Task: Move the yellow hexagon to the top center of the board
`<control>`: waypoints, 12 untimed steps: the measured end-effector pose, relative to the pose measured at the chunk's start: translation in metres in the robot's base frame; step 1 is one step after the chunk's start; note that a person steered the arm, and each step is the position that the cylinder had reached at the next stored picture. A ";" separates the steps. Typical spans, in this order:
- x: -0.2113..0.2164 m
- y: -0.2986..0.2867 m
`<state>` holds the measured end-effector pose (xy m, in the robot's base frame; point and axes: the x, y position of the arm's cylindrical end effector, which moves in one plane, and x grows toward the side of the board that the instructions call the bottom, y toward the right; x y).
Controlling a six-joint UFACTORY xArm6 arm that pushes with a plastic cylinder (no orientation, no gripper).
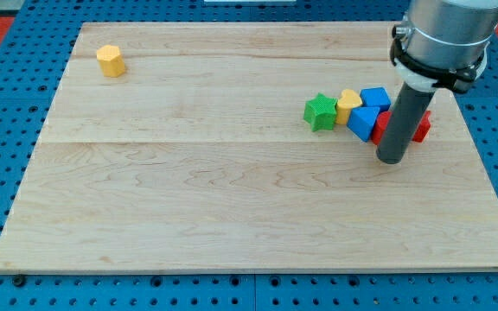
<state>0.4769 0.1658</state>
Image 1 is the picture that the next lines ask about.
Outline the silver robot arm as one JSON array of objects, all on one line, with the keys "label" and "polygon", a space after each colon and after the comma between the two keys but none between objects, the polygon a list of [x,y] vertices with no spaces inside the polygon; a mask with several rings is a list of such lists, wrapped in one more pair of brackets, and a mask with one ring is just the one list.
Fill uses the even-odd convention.
[{"label": "silver robot arm", "polygon": [[412,0],[393,26],[392,64],[411,89],[466,93],[487,66],[498,0]]}]

